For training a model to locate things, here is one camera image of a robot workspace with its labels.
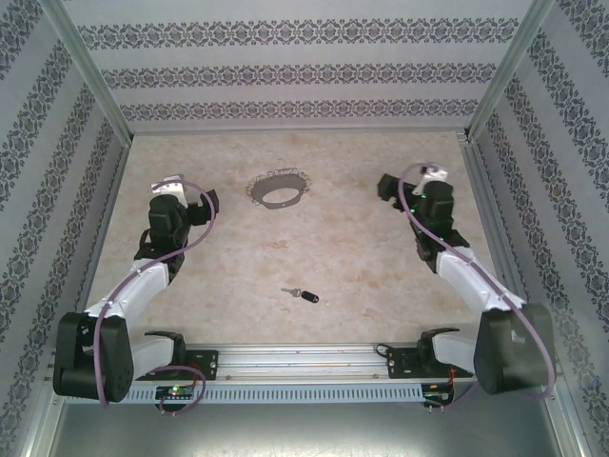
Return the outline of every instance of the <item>key fob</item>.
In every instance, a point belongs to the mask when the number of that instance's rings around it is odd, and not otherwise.
[[[318,297],[314,293],[307,292],[306,290],[303,290],[301,292],[301,297],[303,297],[307,302],[311,303],[317,303],[320,301],[320,297]]]

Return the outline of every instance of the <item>patterned wallpaper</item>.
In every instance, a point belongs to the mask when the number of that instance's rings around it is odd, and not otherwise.
[[[135,132],[465,127],[531,0],[66,0]]]
[[[79,306],[123,148],[35,0],[0,1],[0,456]]]
[[[553,311],[594,455],[609,455],[608,7],[553,6],[477,139],[528,298]]]

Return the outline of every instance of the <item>key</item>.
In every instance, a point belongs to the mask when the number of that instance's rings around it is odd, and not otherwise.
[[[282,288],[282,291],[289,293],[292,297],[301,296],[301,290],[299,288]]]
[[[301,292],[301,298],[304,298],[307,302],[311,302],[311,303],[317,303],[320,301],[320,297],[318,297],[314,293],[311,293],[307,290],[303,290]]]

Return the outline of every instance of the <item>beige floor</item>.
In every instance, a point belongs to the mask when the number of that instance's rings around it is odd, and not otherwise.
[[[147,228],[150,184],[182,172],[215,188],[221,212],[209,238],[147,308],[141,330],[182,332],[190,343],[415,341],[427,328],[477,319],[418,259],[404,214],[376,195],[385,172],[414,161],[447,166],[456,228],[490,255],[454,133],[302,132],[137,137],[90,301],[127,271]],[[254,206],[258,174],[298,168],[310,192],[291,208]],[[194,228],[194,239],[203,228]],[[320,296],[317,304],[281,288]]]

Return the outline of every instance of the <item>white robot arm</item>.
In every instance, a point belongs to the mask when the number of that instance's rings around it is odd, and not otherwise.
[[[170,176],[165,181],[182,179]],[[111,402],[120,402],[128,393],[134,379],[159,367],[182,366],[186,359],[186,344],[179,333],[152,331],[142,343],[131,346],[130,335],[146,306],[173,280],[185,260],[183,253],[162,257],[185,248],[192,226],[211,220],[219,203],[214,190],[207,192],[213,208],[201,196],[189,202],[182,184],[154,186],[159,195],[150,201],[150,228],[140,239],[140,246],[127,277],[127,282],[111,301],[111,290],[102,300],[82,313],[66,314],[59,323],[53,388],[59,395],[98,398],[93,363],[93,333],[104,306],[108,306],[102,325],[101,354],[104,393]],[[145,268],[154,259],[159,263]]]
[[[474,334],[457,328],[424,331],[418,343],[421,360],[417,362],[430,370],[440,364],[476,374],[482,388],[491,394],[541,386],[553,378],[555,370],[550,313],[542,305],[527,304],[504,287],[481,266],[467,241],[453,229],[454,201],[452,187],[445,183],[447,175],[439,166],[423,169],[417,186],[403,183],[403,197],[411,217],[419,223],[411,221],[420,258],[480,316],[480,326]],[[398,198],[399,185],[398,178],[386,174],[379,182],[378,193],[384,201],[396,198],[394,208],[404,211]],[[451,249],[446,250],[419,225]],[[522,319],[539,335],[547,357]],[[551,375],[548,361],[552,364]]]

